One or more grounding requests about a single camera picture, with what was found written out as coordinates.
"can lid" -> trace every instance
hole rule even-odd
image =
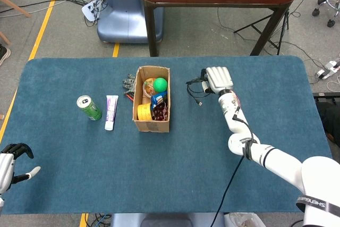
[[[105,130],[113,130],[113,122],[106,121],[105,122]]]
[[[84,96],[80,96],[77,100],[76,100],[76,104],[80,107],[80,108],[85,108],[88,107],[91,103],[91,98],[90,96],[84,95]]]

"floor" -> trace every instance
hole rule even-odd
[[[45,0],[12,0],[18,5],[24,5]],[[295,0],[291,9],[295,9],[301,0]],[[47,7],[48,3],[26,7],[34,11]],[[284,40],[303,48],[312,58],[326,64],[339,58],[340,46],[338,35],[340,24],[327,28],[328,19],[334,12],[324,7],[318,17],[312,17],[311,12],[316,7],[316,0],[304,0],[297,11],[300,18],[290,17],[290,30],[286,31]],[[7,9],[0,3],[0,11]],[[16,14],[11,11],[0,16]],[[219,16],[224,26],[240,28],[270,13],[269,10],[256,9],[220,9]],[[46,29],[41,40],[37,39],[43,23],[46,10],[34,13],[32,17],[15,16],[0,18],[0,29],[12,42],[12,55],[0,66],[0,114],[6,114],[18,86],[20,74],[28,58],[43,57],[112,57],[114,44],[103,43],[98,39],[96,28],[87,27],[80,7],[72,3],[62,3],[55,6],[50,14]],[[243,40],[230,30],[220,26],[216,8],[167,8],[165,11],[165,34],[159,46],[160,56],[228,56],[248,55],[255,41]],[[258,34],[252,29],[241,32],[248,39],[257,39]],[[267,51],[275,54],[275,50],[267,45]],[[148,56],[147,45],[121,44],[118,57]],[[305,61],[308,75],[313,76],[319,68],[297,47],[283,43],[283,55],[295,55]],[[327,81],[336,81],[333,76]],[[311,85],[313,92],[327,92],[327,81]],[[289,226],[302,217],[300,213],[259,214],[267,226]],[[78,226],[81,215],[3,215],[2,226]]]

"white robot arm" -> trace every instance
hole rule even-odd
[[[233,81],[226,67],[206,68],[210,89],[218,102],[232,134],[231,152],[255,161],[297,187],[302,196],[296,204],[304,211],[304,227],[340,226],[340,165],[327,157],[311,157],[301,163],[295,157],[260,143],[252,133],[233,91]]]
[[[37,166],[31,172],[14,176],[15,160],[24,153],[33,158],[31,148],[23,143],[10,144],[0,152],[0,215],[4,206],[2,194],[8,191],[12,184],[31,179],[40,170]]]

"green can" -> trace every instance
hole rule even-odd
[[[90,96],[80,96],[76,104],[91,120],[97,121],[101,118],[101,110],[96,106]]]

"blue table mat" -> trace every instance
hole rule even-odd
[[[142,133],[122,80],[142,65],[171,70],[170,133]],[[231,132],[216,95],[199,107],[185,82],[202,68],[228,67],[244,114],[262,144],[304,161],[330,156],[304,65],[294,56],[44,58],[29,61],[2,147],[28,144],[41,166],[4,194],[5,214],[215,212],[240,156],[227,148]],[[103,110],[91,121],[77,107],[90,95]],[[114,131],[105,131],[106,95],[119,95]],[[293,212],[300,192],[254,162],[244,161],[223,212]]]

